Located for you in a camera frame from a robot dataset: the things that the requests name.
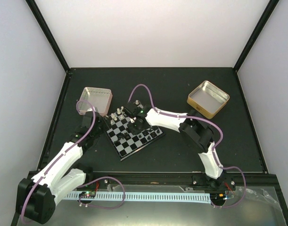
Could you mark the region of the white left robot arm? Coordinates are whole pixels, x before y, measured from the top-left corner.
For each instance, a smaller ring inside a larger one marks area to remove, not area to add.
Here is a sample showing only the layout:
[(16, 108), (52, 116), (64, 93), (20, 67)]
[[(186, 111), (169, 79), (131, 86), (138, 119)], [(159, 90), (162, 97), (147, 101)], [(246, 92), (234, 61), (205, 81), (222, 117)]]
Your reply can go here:
[(59, 153), (36, 175), (17, 187), (16, 213), (40, 224), (52, 217), (56, 206), (79, 186), (91, 187), (93, 169), (79, 159), (103, 132), (105, 121), (98, 112), (87, 112)]

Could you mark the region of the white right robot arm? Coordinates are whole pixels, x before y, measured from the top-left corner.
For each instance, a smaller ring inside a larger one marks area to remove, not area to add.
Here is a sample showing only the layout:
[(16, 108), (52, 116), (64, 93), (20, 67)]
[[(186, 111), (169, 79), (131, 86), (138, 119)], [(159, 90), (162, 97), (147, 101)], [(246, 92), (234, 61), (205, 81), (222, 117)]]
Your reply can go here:
[(133, 135), (159, 126), (179, 132), (189, 147), (198, 153), (205, 168), (206, 178), (202, 185), (217, 190), (224, 185), (223, 165), (220, 163), (213, 139), (211, 124), (198, 117), (195, 110), (189, 113), (173, 113), (146, 105), (143, 108), (128, 102), (123, 112), (130, 118), (127, 129)]

